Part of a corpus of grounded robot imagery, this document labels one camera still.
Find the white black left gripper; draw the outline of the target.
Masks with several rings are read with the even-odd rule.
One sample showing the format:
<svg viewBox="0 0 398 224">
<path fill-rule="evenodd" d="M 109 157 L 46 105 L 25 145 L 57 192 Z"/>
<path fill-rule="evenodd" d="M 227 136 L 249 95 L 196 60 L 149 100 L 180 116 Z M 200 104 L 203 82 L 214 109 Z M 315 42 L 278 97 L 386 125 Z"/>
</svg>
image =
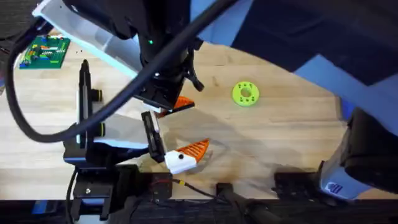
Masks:
<svg viewBox="0 0 398 224">
<path fill-rule="evenodd" d="M 171 174 L 196 168 L 210 145 L 209 139 L 197 141 L 165 153 L 155 117 L 170 110 L 143 103 L 150 110 L 141 119 L 113 114 L 89 130 L 63 142 L 63 160 L 74 166 L 115 166 L 144 154 L 158 163 L 165 162 Z"/>
</svg>

